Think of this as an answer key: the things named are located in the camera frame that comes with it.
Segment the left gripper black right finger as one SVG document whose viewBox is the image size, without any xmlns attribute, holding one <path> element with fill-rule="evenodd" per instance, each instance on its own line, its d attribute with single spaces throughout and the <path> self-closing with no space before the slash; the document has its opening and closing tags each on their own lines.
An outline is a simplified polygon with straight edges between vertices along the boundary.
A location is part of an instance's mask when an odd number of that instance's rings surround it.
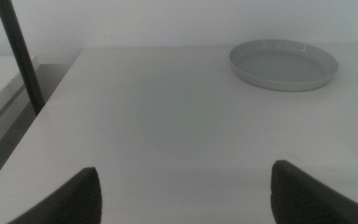
<svg viewBox="0 0 358 224">
<path fill-rule="evenodd" d="M 358 203 L 286 160 L 272 166 L 270 206 L 276 223 L 358 223 Z"/>
</svg>

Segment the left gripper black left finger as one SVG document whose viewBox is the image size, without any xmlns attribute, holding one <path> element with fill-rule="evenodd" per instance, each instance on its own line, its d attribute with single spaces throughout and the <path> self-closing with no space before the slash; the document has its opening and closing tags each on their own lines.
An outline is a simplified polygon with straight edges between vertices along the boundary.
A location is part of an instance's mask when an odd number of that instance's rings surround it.
<svg viewBox="0 0 358 224">
<path fill-rule="evenodd" d="M 11 224 L 97 224 L 101 223 L 102 195 L 94 167 L 79 171 L 60 188 Z"/>
</svg>

